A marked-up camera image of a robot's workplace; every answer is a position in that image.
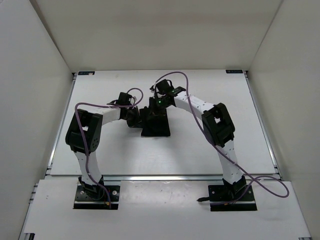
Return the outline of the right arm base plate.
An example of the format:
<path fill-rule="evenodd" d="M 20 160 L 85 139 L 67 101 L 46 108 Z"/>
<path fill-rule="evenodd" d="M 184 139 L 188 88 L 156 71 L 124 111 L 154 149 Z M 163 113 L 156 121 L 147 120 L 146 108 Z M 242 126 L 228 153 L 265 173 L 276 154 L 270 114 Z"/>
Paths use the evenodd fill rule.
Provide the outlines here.
<path fill-rule="evenodd" d="M 224 185 L 209 185 L 208 196 L 197 199 L 199 203 L 209 201 L 211 212 L 257 211 L 252 186 L 245 187 L 235 196 Z"/>

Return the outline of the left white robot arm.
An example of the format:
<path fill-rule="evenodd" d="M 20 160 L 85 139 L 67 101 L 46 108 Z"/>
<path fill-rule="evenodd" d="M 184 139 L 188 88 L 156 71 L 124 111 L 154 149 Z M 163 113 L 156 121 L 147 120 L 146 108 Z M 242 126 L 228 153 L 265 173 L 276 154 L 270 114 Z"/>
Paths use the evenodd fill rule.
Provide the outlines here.
<path fill-rule="evenodd" d="M 81 171 L 79 182 L 83 191 L 95 201 L 111 201 L 96 155 L 102 127 L 118 120 L 127 121 L 129 126 L 135 125 L 139 121 L 139 103 L 140 100 L 127 91 L 121 92 L 118 99 L 106 105 L 79 102 L 74 106 L 65 142 L 78 160 Z"/>

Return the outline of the black skirt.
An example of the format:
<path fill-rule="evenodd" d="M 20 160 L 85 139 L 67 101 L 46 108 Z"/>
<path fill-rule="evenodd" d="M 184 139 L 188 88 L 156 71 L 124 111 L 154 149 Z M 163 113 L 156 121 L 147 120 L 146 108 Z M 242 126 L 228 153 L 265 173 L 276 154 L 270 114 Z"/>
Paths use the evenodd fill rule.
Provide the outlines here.
<path fill-rule="evenodd" d="M 170 137 L 171 132 L 170 132 L 167 110 L 164 109 L 162 111 L 154 112 L 154 113 L 162 114 L 161 124 L 148 125 L 147 122 L 141 121 L 141 127 L 142 127 L 141 136 L 142 137 Z"/>

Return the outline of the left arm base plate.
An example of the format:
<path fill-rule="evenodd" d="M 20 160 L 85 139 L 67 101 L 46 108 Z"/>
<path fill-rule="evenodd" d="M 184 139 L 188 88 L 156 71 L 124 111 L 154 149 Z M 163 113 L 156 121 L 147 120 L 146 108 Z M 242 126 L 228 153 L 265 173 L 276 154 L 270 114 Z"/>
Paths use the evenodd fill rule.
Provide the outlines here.
<path fill-rule="evenodd" d="M 73 208 L 76 210 L 117 210 L 120 200 L 120 185 L 106 185 L 110 200 L 100 186 L 85 188 L 85 184 L 78 181 L 74 197 Z"/>

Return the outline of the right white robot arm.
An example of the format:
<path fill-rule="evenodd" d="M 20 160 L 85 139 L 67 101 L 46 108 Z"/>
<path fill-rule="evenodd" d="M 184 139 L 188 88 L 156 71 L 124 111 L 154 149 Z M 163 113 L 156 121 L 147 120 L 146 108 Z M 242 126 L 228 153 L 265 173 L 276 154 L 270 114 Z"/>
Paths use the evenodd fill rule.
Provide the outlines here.
<path fill-rule="evenodd" d="M 236 200 L 246 187 L 246 180 L 234 150 L 235 126 L 223 103 L 213 104 L 203 101 L 181 86 L 173 87 L 169 79 L 155 83 L 151 88 L 153 96 L 149 106 L 140 109 L 143 137 L 169 137 L 171 135 L 167 108 L 174 106 L 183 109 L 202 121 L 204 136 L 217 148 L 223 171 L 224 195 Z"/>

